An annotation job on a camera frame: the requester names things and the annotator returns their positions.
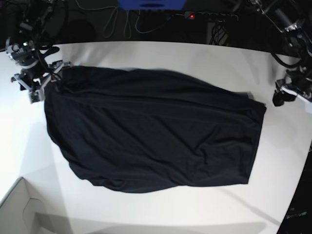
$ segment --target black fabric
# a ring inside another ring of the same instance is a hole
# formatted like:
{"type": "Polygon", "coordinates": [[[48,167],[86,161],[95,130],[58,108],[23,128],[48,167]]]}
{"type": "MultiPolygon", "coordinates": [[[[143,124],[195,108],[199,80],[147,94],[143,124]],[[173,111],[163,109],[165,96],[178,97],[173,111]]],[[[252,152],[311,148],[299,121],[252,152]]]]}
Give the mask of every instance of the black fabric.
{"type": "Polygon", "coordinates": [[[80,179],[128,193],[246,184],[266,108],[170,71],[63,71],[48,133],[80,179]]]}

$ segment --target wire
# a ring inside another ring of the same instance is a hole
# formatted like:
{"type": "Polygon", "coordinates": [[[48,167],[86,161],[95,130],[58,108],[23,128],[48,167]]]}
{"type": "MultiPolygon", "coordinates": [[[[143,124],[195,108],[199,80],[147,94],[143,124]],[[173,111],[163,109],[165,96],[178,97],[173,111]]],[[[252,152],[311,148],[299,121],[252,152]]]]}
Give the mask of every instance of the wire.
{"type": "Polygon", "coordinates": [[[37,57],[38,57],[38,59],[39,59],[39,62],[40,62],[41,65],[44,67],[45,71],[51,75],[51,78],[56,76],[56,77],[57,77],[57,80],[61,80],[62,78],[59,76],[59,74],[56,74],[56,73],[52,72],[52,71],[47,67],[46,63],[42,60],[42,57],[41,57],[42,54],[40,53],[38,47],[36,48],[36,52],[37,52],[37,57]]]}
{"type": "Polygon", "coordinates": [[[168,21],[172,18],[172,16],[170,16],[169,19],[168,19],[166,22],[164,22],[163,24],[161,24],[160,26],[158,26],[158,27],[156,27],[156,28],[154,28],[154,29],[152,29],[152,30],[149,30],[149,31],[146,31],[146,32],[141,32],[141,31],[138,30],[138,28],[137,28],[137,23],[138,23],[138,21],[139,21],[139,19],[140,19],[140,17],[141,17],[141,10],[138,11],[138,14],[139,14],[139,16],[138,16],[138,18],[137,18],[137,20],[136,20],[135,28],[136,28],[136,31],[137,31],[138,33],[141,33],[141,34],[151,33],[151,32],[153,32],[153,31],[156,31],[156,30],[162,28],[162,27],[163,27],[166,23],[168,23],[168,21]]]}
{"type": "Polygon", "coordinates": [[[105,26],[103,27],[103,30],[102,30],[103,36],[104,36],[105,38],[110,38],[110,37],[113,35],[114,31],[115,31],[115,25],[116,25],[116,21],[117,21],[117,17],[118,17],[118,7],[114,6],[113,8],[114,8],[114,9],[113,9],[111,15],[109,16],[109,19],[108,19],[107,23],[105,24],[105,26]],[[107,30],[107,27],[108,27],[108,25],[110,24],[110,22],[111,22],[111,20],[112,20],[112,18],[113,18],[114,15],[115,15],[115,17],[114,17],[114,19],[113,19],[113,28],[112,28],[112,31],[111,31],[111,33],[110,33],[109,35],[106,36],[106,35],[105,35],[105,31],[107,30]]]}
{"type": "MultiPolygon", "coordinates": [[[[113,11],[111,12],[111,15],[109,16],[107,23],[103,27],[102,33],[103,33],[104,37],[107,39],[110,38],[114,34],[116,21],[118,18],[118,9],[120,7],[118,7],[118,6],[105,6],[105,7],[101,7],[101,8],[84,8],[79,4],[78,0],[75,0],[75,2],[81,10],[85,10],[85,11],[101,11],[101,10],[113,9],[113,11]],[[113,22],[112,30],[108,35],[106,35],[105,32],[107,31],[107,28],[111,22],[113,22]]],[[[132,30],[131,30],[131,26],[130,26],[130,22],[129,22],[129,11],[128,10],[126,11],[126,23],[124,26],[123,35],[126,39],[130,39],[132,36],[132,30]],[[127,29],[129,30],[129,36],[126,36],[127,29]]]]}
{"type": "Polygon", "coordinates": [[[126,14],[127,14],[127,19],[126,19],[125,27],[123,29],[123,35],[125,36],[126,39],[130,39],[132,36],[132,31],[131,31],[131,26],[130,26],[130,21],[129,21],[129,10],[126,11],[126,14]],[[128,37],[126,36],[127,28],[129,30],[129,36],[128,37]]]}
{"type": "Polygon", "coordinates": [[[273,53],[273,52],[270,52],[271,55],[273,56],[273,58],[282,66],[288,68],[288,69],[293,69],[293,68],[296,68],[296,67],[299,67],[302,63],[303,63],[303,59],[300,59],[297,63],[295,64],[287,64],[287,63],[284,63],[278,56],[277,54],[273,53]]]}
{"type": "Polygon", "coordinates": [[[52,39],[52,41],[46,47],[41,47],[40,49],[47,50],[47,49],[51,48],[55,44],[56,40],[59,38],[61,33],[63,32],[63,29],[64,29],[65,25],[68,23],[68,17],[69,17],[68,2],[67,1],[61,1],[61,2],[63,2],[64,11],[65,11],[63,24],[62,24],[61,28],[59,29],[58,33],[56,34],[56,36],[52,39]]]}
{"type": "Polygon", "coordinates": [[[221,41],[225,36],[228,36],[225,43],[222,45],[226,45],[228,38],[229,38],[229,33],[227,29],[225,28],[224,25],[219,24],[218,22],[215,23],[215,25],[211,29],[211,39],[209,41],[209,44],[212,45],[213,43],[215,45],[220,45],[221,41]]]}
{"type": "Polygon", "coordinates": [[[71,10],[69,10],[69,12],[77,12],[77,13],[80,13],[80,14],[82,14],[83,16],[85,16],[86,19],[88,18],[87,15],[86,15],[86,13],[84,13],[83,11],[80,11],[80,10],[71,9],[71,10]]]}

